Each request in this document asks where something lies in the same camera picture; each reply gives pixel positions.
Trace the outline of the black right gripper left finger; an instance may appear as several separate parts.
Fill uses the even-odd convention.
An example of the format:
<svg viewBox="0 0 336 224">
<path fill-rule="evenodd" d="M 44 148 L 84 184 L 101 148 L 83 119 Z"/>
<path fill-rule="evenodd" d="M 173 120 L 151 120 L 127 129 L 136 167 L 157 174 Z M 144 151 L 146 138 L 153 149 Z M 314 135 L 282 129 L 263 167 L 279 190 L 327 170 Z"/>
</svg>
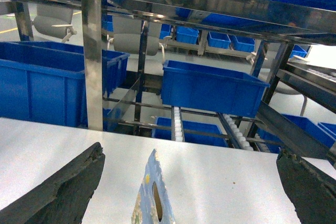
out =
<svg viewBox="0 0 336 224">
<path fill-rule="evenodd" d="M 106 156 L 94 143 L 40 185 L 1 210 L 1 223 L 81 223 Z"/>
</svg>

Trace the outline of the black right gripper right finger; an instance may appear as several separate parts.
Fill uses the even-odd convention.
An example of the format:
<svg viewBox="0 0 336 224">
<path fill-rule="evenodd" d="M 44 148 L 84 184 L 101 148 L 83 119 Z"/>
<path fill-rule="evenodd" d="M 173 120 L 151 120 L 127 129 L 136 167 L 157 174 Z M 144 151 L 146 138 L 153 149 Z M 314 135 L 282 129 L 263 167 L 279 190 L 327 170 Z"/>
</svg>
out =
<svg viewBox="0 0 336 224">
<path fill-rule="evenodd" d="M 283 189 L 301 223 L 335 223 L 335 179 L 282 149 L 276 160 Z"/>
</svg>

